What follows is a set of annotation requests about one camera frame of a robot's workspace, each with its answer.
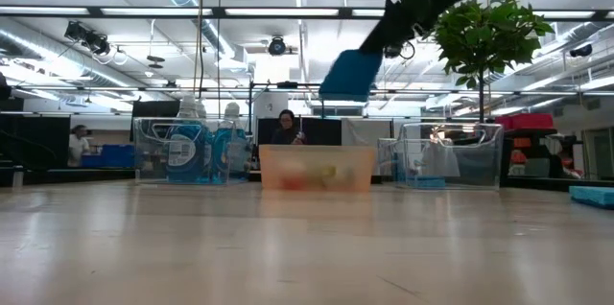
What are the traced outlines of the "dark blue sponge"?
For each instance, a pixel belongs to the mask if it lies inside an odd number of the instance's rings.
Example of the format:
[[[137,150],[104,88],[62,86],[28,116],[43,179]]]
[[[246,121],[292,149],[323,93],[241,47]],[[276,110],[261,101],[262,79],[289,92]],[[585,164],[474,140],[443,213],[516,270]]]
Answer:
[[[405,182],[405,165],[404,154],[400,152],[394,152],[391,155],[391,176],[392,180],[396,183]]]
[[[367,102],[382,60],[381,52],[341,52],[320,84],[319,96],[326,101]]]

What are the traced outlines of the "green dish brush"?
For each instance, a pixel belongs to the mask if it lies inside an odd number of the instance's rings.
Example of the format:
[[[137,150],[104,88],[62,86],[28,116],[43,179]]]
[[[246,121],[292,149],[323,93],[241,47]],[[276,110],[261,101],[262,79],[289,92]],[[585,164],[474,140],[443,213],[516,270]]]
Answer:
[[[319,170],[317,181],[322,188],[341,190],[354,183],[354,172],[347,166],[326,165]]]

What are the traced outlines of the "light blue sponge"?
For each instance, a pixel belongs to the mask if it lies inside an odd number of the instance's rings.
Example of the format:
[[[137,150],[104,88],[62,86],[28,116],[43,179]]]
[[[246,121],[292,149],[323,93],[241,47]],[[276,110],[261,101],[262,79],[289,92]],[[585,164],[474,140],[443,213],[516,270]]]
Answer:
[[[443,189],[446,180],[443,176],[411,176],[406,179],[406,184],[414,189]]]
[[[614,187],[570,186],[569,195],[572,201],[614,210]]]

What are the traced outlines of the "red dish brush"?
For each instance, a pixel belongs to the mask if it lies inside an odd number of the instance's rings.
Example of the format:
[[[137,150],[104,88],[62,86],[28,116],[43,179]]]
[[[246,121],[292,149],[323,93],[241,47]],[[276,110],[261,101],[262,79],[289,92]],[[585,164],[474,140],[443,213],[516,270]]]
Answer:
[[[288,161],[278,167],[278,183],[284,190],[305,190],[309,185],[307,166],[298,161]]]

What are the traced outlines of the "blue dish soap bottle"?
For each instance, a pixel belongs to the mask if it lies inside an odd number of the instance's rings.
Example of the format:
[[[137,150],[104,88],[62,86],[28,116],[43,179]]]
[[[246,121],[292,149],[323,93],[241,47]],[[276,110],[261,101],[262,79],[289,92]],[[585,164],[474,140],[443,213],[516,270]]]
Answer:
[[[179,103],[166,141],[166,176],[169,182],[194,183],[203,175],[209,130],[201,116],[202,105],[193,94]]]
[[[248,179],[250,142],[240,122],[240,107],[226,105],[213,139],[211,178],[215,183]]]

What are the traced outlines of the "black round ceiling device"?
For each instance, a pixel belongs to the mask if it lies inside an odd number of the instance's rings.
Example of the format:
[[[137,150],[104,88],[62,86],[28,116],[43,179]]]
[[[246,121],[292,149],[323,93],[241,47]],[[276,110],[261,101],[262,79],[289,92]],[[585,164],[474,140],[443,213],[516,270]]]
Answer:
[[[287,50],[287,45],[282,36],[273,36],[268,46],[268,53],[271,56],[282,56]]]

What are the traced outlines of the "wide black screen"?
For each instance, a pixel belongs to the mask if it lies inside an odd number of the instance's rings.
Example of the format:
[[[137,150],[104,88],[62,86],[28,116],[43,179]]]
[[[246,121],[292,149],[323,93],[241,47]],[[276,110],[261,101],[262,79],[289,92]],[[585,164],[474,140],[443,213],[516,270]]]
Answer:
[[[257,144],[291,144],[301,134],[305,145],[340,146],[342,124],[340,120],[295,118],[293,127],[285,131],[276,118],[259,118]]]

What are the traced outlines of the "orange plastic bin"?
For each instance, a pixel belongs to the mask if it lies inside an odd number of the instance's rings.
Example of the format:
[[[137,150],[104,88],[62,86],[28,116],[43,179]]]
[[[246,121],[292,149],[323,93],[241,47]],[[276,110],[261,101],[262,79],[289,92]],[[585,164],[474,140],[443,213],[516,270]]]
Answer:
[[[366,193],[371,186],[376,151],[367,146],[261,145],[259,147],[261,182],[264,190],[284,190],[278,183],[278,167],[288,161],[304,163],[309,185],[305,190]],[[319,186],[319,170],[326,165],[347,166],[354,172],[354,183],[345,189]]]

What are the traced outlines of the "red box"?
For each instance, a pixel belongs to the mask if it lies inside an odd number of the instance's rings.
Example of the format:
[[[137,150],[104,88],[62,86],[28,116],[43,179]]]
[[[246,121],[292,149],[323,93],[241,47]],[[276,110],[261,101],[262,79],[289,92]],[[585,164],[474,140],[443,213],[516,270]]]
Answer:
[[[505,130],[518,129],[553,129],[554,120],[548,113],[518,113],[498,116],[495,123],[502,125]]]

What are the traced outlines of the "black monitor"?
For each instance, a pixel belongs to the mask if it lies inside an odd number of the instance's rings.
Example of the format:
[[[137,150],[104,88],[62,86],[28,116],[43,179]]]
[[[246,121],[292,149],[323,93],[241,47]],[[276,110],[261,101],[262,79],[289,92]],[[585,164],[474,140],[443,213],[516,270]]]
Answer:
[[[179,111],[180,101],[138,101],[132,105],[133,118],[173,118]]]

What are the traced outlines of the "black ceiling spotlight cluster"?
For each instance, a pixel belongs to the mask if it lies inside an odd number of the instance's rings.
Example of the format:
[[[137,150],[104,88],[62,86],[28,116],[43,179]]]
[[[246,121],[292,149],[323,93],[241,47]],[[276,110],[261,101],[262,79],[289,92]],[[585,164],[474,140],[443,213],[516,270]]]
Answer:
[[[105,56],[110,52],[107,36],[98,34],[79,21],[69,21],[64,36],[74,43],[79,43],[96,56]]]

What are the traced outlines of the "blue storage crate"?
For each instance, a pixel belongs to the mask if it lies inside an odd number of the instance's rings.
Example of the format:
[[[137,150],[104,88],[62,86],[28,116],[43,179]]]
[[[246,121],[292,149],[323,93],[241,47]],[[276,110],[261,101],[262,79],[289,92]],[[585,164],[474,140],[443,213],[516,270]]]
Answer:
[[[82,157],[85,168],[132,168],[134,166],[133,145],[105,144],[99,153],[87,154]]]

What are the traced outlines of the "person in white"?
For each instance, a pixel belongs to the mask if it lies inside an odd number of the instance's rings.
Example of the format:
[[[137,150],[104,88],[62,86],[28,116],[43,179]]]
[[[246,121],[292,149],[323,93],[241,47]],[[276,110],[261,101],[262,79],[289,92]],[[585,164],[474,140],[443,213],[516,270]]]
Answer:
[[[90,147],[86,135],[87,128],[85,125],[76,125],[71,129],[67,161],[69,167],[81,167],[83,156],[90,154]]]

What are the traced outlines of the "black partition panel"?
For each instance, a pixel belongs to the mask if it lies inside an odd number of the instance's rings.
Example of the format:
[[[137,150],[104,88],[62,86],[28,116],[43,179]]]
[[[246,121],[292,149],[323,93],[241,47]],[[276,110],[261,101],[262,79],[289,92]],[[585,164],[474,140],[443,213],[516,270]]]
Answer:
[[[0,166],[30,171],[67,167],[70,119],[0,114]]]

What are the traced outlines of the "black tube frame stand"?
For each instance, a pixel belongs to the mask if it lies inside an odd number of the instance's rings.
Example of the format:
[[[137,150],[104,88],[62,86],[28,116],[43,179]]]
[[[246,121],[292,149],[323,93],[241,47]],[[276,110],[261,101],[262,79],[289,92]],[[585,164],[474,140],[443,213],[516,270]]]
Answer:
[[[250,82],[248,86],[248,115],[251,118],[276,118],[283,109],[295,116],[312,116],[314,108],[322,105],[319,83]]]

